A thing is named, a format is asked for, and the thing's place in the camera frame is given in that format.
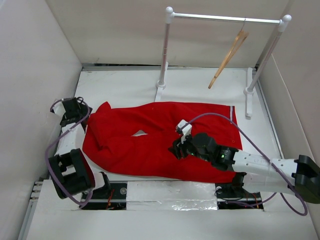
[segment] red garment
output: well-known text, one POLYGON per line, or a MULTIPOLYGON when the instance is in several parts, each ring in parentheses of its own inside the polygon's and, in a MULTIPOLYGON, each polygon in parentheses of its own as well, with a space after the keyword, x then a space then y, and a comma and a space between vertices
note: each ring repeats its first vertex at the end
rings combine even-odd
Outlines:
MULTIPOLYGON (((219 171, 194 156, 184 159, 168 150, 179 138, 176 126, 203 113, 230 117, 230 106, 207 103, 152 102, 129 108, 111 109, 102 104, 88 120, 84 153, 111 173, 158 176, 184 181, 230 183, 234 172, 219 171), (133 136, 138 131, 147 135, 133 136)), ((241 149, 239 131, 218 116, 204 116, 192 123, 192 135, 207 133, 217 144, 241 149)))

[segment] white enclosure wall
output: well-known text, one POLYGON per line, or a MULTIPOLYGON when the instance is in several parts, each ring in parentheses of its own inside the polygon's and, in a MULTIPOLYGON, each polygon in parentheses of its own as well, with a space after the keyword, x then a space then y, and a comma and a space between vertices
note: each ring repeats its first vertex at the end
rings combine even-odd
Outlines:
POLYGON ((0 239, 16 240, 59 133, 48 109, 74 93, 82 66, 45 0, 0 0, 0 32, 0 239))
MULTIPOLYGON (((260 81, 285 157, 309 155, 319 165, 320 2, 291 2, 292 21, 260 81)), ((309 209, 319 235, 320 205, 309 209)))
MULTIPOLYGON (((46 0, 82 63, 161 64, 165 9, 177 13, 276 19, 288 0, 46 0)), ((172 66, 218 67, 242 23, 174 19, 172 66)), ((249 36, 228 67, 254 67, 274 26, 247 23, 249 36)))

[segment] horizontal metal bar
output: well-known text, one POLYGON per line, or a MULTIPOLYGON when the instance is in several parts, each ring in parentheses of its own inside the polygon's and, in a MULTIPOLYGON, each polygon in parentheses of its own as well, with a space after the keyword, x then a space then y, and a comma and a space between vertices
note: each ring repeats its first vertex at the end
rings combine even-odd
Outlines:
POLYGON ((247 18, 247 17, 232 17, 232 16, 211 16, 211 15, 198 15, 198 14, 185 14, 185 13, 173 13, 174 18, 178 19, 199 19, 199 20, 211 20, 211 21, 222 21, 222 22, 234 22, 234 23, 254 23, 254 24, 268 24, 268 25, 279 25, 280 20, 270 19, 258 19, 258 18, 247 18))

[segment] vertical pole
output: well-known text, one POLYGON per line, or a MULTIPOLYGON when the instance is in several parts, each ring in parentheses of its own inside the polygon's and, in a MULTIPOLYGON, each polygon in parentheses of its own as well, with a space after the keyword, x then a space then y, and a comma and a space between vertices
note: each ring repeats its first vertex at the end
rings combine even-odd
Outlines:
POLYGON ((168 6, 165 9, 166 17, 165 17, 165 36, 163 41, 163 50, 162 50, 162 62, 161 62, 161 70, 160 77, 157 83, 158 87, 165 87, 165 71, 166 71, 166 63, 167 63, 167 51, 168 51, 168 40, 169 40, 169 30, 172 19, 174 18, 174 10, 172 7, 168 6))
POLYGON ((275 36, 270 48, 268 49, 268 52, 264 56, 264 58, 263 58, 263 60, 262 60, 262 62, 260 64, 258 70, 256 71, 256 74, 255 74, 250 86, 246 88, 246 91, 247 91, 248 94, 253 94, 254 87, 255 87, 255 85, 256 85, 256 83, 257 83, 257 81, 258 81, 258 79, 259 79, 259 77, 261 75, 261 72, 264 70, 264 68, 265 68, 265 66, 266 66, 266 64, 267 64, 267 62, 268 62, 273 50, 275 49, 275 47, 276 47, 276 45, 277 45, 277 43, 278 43, 278 41, 280 39, 280 36, 285 31, 285 29, 286 29, 286 27, 287 27, 287 25, 288 25, 288 23, 290 21, 291 21, 291 16, 290 15, 285 15, 282 18, 282 20, 280 22, 280 25, 278 27, 278 34, 275 36))

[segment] clothes hanger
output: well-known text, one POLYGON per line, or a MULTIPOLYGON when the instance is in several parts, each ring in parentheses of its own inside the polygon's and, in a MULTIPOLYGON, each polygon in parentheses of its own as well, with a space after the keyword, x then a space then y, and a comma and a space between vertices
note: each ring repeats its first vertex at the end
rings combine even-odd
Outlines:
POLYGON ((242 28, 239 31, 239 33, 237 34, 237 36, 235 37, 229 52, 224 57, 224 60, 222 61, 221 65, 219 66, 218 70, 216 71, 214 77, 212 78, 212 80, 208 86, 209 89, 211 89, 212 85, 215 83, 216 79, 219 77, 222 70, 226 67, 226 65, 229 63, 230 59, 236 54, 236 52, 238 51, 240 46, 244 43, 244 41, 248 37, 249 32, 243 31, 245 23, 246 23, 246 18, 244 18, 242 28))

